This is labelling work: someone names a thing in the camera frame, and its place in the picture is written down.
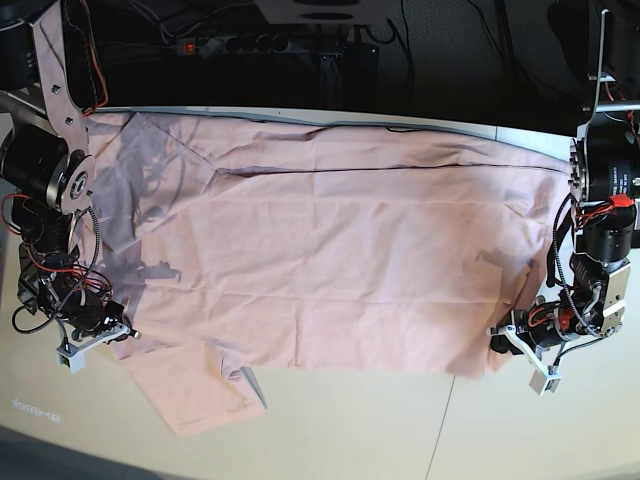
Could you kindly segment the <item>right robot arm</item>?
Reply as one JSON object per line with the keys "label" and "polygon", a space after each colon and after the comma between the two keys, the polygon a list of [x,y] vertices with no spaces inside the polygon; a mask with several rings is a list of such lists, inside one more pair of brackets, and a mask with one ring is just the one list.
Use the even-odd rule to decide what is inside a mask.
{"label": "right robot arm", "polygon": [[[1,142],[1,178],[15,191],[1,220],[21,239],[18,313],[42,313],[32,335],[56,324],[58,353],[71,362],[99,344],[137,337],[113,286],[96,269],[102,239],[91,205],[95,160],[85,120],[108,101],[90,10],[74,22],[63,1],[1,4],[1,110],[12,127]],[[94,100],[80,107],[68,89],[65,31],[84,46]]]}

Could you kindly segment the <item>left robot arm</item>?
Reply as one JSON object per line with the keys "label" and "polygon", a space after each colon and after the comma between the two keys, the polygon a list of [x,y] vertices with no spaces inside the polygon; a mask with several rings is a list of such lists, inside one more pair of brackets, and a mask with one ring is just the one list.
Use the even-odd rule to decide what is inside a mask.
{"label": "left robot arm", "polygon": [[546,259],[546,284],[559,293],[489,331],[491,351],[524,355],[544,375],[580,338],[596,344],[621,328],[639,246],[639,4],[556,1],[548,20],[586,102]]}

